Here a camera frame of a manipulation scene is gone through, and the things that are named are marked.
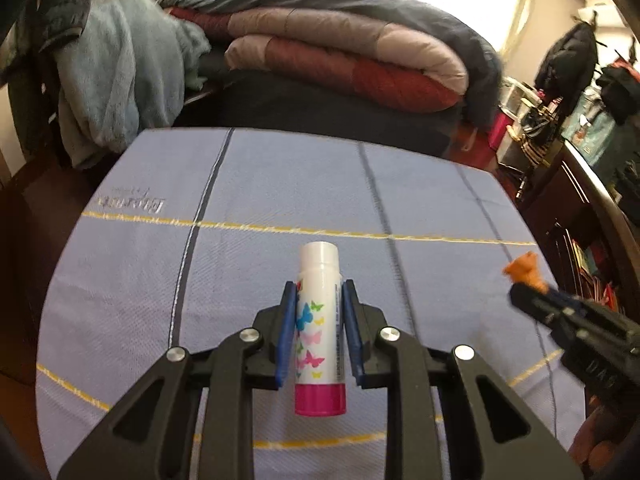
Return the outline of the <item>person's right hand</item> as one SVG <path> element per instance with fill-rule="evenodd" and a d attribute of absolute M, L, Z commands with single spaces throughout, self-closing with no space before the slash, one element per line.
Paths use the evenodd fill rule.
<path fill-rule="evenodd" d="M 631 426 L 628 419 L 602 404 L 594 404 L 577 431 L 568 454 L 589 478 L 612 460 Z"/>

